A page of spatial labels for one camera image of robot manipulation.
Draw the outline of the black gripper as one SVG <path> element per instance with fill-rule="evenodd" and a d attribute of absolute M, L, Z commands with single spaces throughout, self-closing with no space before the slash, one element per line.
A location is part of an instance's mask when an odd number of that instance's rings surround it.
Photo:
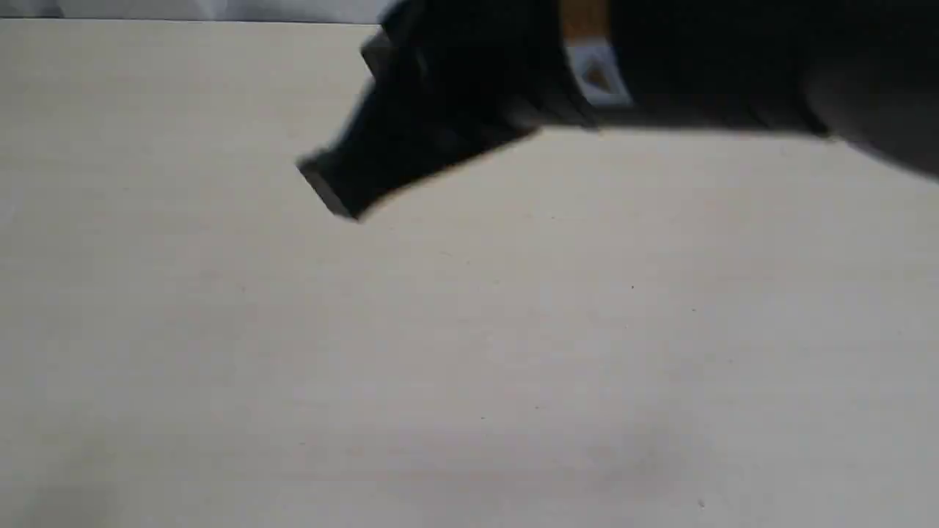
<path fill-rule="evenodd" d="M 568 47 L 585 1 L 399 1 L 362 45 L 371 87 L 296 168 L 331 213 L 373 207 L 547 126 L 585 127 Z"/>

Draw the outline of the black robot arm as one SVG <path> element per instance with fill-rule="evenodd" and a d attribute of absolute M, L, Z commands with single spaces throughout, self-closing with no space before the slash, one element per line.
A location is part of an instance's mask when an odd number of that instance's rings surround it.
<path fill-rule="evenodd" d="M 834 138 L 937 178 L 935 1 L 398 1 L 296 164 L 335 215 L 545 127 Z"/>

